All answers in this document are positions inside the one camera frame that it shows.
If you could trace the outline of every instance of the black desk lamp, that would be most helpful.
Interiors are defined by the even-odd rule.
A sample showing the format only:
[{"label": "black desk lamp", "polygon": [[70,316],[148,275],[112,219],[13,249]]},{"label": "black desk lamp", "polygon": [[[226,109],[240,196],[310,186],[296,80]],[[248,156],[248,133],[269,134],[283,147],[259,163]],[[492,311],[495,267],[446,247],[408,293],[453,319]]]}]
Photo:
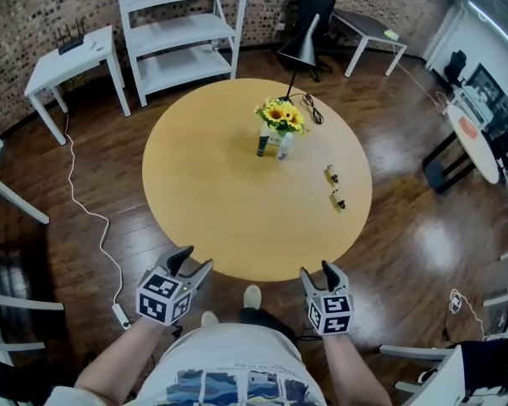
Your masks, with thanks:
[{"label": "black desk lamp", "polygon": [[[292,58],[301,63],[308,64],[310,66],[316,67],[316,56],[314,55],[314,45],[312,44],[312,34],[318,25],[318,21],[320,20],[320,15],[314,15],[312,19],[311,25],[308,28],[303,29],[303,31],[293,38],[290,42],[280,48],[277,53],[281,56],[285,56],[287,58]],[[294,70],[294,74],[291,77],[290,87],[288,88],[288,93],[286,96],[283,96],[282,100],[290,101],[290,92],[291,87],[294,85],[295,75],[297,74],[297,69]]]}]

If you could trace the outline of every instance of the white wall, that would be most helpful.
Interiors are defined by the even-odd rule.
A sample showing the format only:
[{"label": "white wall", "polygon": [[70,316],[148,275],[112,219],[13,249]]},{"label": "white wall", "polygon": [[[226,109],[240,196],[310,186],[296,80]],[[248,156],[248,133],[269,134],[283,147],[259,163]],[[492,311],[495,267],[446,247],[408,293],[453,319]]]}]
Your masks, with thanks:
[{"label": "white wall", "polygon": [[438,74],[444,77],[451,53],[462,50],[467,55],[467,66],[461,76],[468,79],[481,63],[508,96],[508,42],[490,24],[466,11],[450,36],[444,35],[440,43],[442,47],[429,62]]}]

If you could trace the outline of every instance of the black pants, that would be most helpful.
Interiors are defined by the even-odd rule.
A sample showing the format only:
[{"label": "black pants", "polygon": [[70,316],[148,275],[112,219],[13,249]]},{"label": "black pants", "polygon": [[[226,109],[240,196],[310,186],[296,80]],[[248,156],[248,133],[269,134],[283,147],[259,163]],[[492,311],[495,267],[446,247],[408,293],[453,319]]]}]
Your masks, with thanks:
[{"label": "black pants", "polygon": [[242,309],[239,313],[239,322],[245,323],[246,325],[259,325],[274,329],[275,331],[285,335],[294,344],[294,346],[297,346],[297,336],[295,335],[294,330],[264,309]]}]

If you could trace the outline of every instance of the white sneaker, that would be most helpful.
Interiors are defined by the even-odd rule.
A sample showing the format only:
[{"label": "white sneaker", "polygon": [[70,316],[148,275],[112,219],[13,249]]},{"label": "white sneaker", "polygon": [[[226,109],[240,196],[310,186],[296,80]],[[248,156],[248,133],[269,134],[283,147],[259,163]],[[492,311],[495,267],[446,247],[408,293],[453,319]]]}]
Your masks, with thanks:
[{"label": "white sneaker", "polygon": [[260,309],[262,306],[262,291],[258,286],[251,284],[246,288],[245,294],[243,294],[243,306],[244,308]]},{"label": "white sneaker", "polygon": [[217,318],[217,315],[215,315],[212,311],[206,311],[202,315],[202,326],[211,326],[211,325],[217,325],[220,323],[220,320]]}]

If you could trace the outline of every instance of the white cable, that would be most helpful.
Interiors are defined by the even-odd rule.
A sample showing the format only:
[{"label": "white cable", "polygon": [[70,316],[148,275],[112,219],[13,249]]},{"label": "white cable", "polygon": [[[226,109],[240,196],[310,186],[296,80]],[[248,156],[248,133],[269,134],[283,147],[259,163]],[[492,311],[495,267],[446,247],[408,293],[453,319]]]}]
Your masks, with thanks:
[{"label": "white cable", "polygon": [[474,311],[474,309],[473,309],[472,305],[470,304],[470,302],[468,302],[468,299],[465,296],[463,296],[462,294],[460,294],[459,290],[457,290],[456,288],[452,288],[451,292],[450,292],[450,302],[448,303],[448,307],[450,308],[451,314],[452,315],[457,314],[459,312],[459,310],[461,309],[461,304],[459,304],[459,306],[456,307],[456,308],[454,308],[451,305],[451,301],[454,298],[459,299],[460,302],[462,300],[464,300],[467,303],[467,305],[471,309],[471,312],[472,312],[472,315],[474,316],[474,319],[476,319],[476,321],[478,321],[480,323],[480,329],[482,330],[482,341],[485,341],[487,339],[487,336],[485,335],[485,332],[483,330],[483,322],[482,322],[482,320],[478,319],[478,315]]},{"label": "white cable", "polygon": [[277,28],[277,26],[273,23],[273,21],[271,20],[271,16],[269,15],[269,11],[268,11],[268,7],[265,5],[265,0],[262,0],[262,5],[263,5],[263,10],[265,11],[265,14],[267,15],[268,17],[268,21],[269,23],[273,26],[274,29]]},{"label": "white cable", "polygon": [[72,157],[71,169],[69,170],[69,175],[68,175],[68,182],[69,182],[69,186],[71,188],[71,200],[73,200],[74,203],[76,203],[78,206],[80,206],[81,209],[86,212],[86,214],[88,214],[92,217],[101,218],[102,220],[105,220],[105,222],[106,222],[105,228],[103,229],[102,238],[100,239],[100,251],[104,255],[106,255],[109,258],[109,260],[112,261],[116,265],[116,267],[119,269],[119,281],[120,281],[119,289],[117,290],[117,293],[115,294],[115,296],[113,298],[113,303],[117,304],[117,297],[119,296],[120,292],[122,292],[122,287],[124,286],[123,278],[122,278],[122,269],[120,268],[119,263],[117,263],[117,261],[106,250],[103,249],[103,243],[105,242],[105,239],[108,236],[108,230],[109,230],[109,226],[111,225],[111,222],[109,221],[109,218],[104,217],[103,215],[88,211],[81,203],[79,203],[79,201],[77,201],[75,199],[74,184],[71,181],[71,175],[74,173],[74,167],[75,167],[74,141],[68,134],[68,127],[69,127],[69,113],[66,112],[66,130],[64,131],[64,134],[66,135],[66,137],[68,137],[69,151],[71,152],[71,157]]},{"label": "white cable", "polygon": [[[393,54],[394,54],[394,56],[396,56],[396,57],[397,57],[397,54],[395,53],[395,44],[393,45]],[[435,108],[436,108],[436,109],[437,109],[437,110],[438,110],[441,114],[444,114],[444,111],[445,111],[445,109],[446,109],[446,105],[448,104],[448,98],[446,97],[446,95],[445,95],[444,93],[440,92],[440,91],[437,91],[437,92],[435,93],[435,95],[437,96],[437,99],[438,99],[439,97],[441,97],[441,96],[442,96],[442,98],[443,98],[443,99],[442,99],[441,101],[436,101],[436,100],[435,100],[435,99],[434,99],[431,95],[429,95],[429,93],[428,93],[428,92],[427,92],[427,91],[423,88],[423,86],[422,86],[422,85],[421,85],[421,84],[420,84],[420,83],[419,83],[419,82],[418,82],[418,81],[414,78],[414,76],[413,76],[410,72],[408,72],[405,68],[403,68],[403,67],[401,66],[401,64],[400,64],[399,62],[397,62],[397,66],[399,66],[399,68],[401,68],[401,69],[405,72],[405,74],[407,74],[410,78],[412,78],[412,81],[414,81],[414,83],[416,83],[416,84],[417,84],[417,86],[418,86],[420,89],[422,89],[422,90],[423,90],[423,93],[425,93],[425,94],[428,96],[428,98],[429,98],[431,101],[433,101],[434,107],[435,107]]]}]

